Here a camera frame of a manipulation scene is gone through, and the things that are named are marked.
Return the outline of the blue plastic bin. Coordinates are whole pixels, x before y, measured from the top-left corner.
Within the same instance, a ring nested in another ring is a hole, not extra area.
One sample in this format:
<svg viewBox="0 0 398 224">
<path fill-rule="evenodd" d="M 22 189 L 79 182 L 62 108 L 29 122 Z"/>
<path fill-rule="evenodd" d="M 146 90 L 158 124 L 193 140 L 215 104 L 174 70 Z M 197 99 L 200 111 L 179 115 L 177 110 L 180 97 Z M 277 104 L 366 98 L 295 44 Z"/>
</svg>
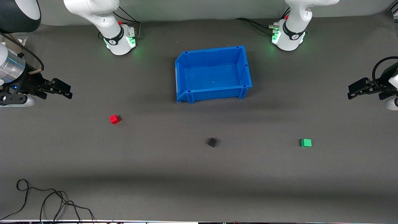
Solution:
<svg viewBox="0 0 398 224">
<path fill-rule="evenodd" d="M 244 46 L 184 51 L 175 60 L 176 102 L 245 98 L 252 88 Z"/>
</svg>

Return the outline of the beige plastic box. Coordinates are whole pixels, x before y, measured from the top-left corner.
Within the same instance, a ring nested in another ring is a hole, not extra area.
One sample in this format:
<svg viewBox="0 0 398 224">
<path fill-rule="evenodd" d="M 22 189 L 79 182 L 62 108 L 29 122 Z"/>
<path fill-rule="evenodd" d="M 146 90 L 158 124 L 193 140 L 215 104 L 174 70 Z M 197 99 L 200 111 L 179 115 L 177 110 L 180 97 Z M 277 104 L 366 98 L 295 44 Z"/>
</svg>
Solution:
<svg viewBox="0 0 398 224">
<path fill-rule="evenodd" d="M 12 38 L 13 40 L 18 40 L 21 45 L 25 45 L 26 41 L 28 39 L 28 33 L 27 32 L 20 32 L 20 33 L 14 33 L 14 34 L 6 34 L 8 37 Z M 20 52 L 22 50 L 21 47 L 17 46 L 14 44 L 14 42 L 4 38 L 2 35 L 0 35 L 0 43 L 5 45 L 8 49 L 13 50 L 14 52 Z"/>
</svg>

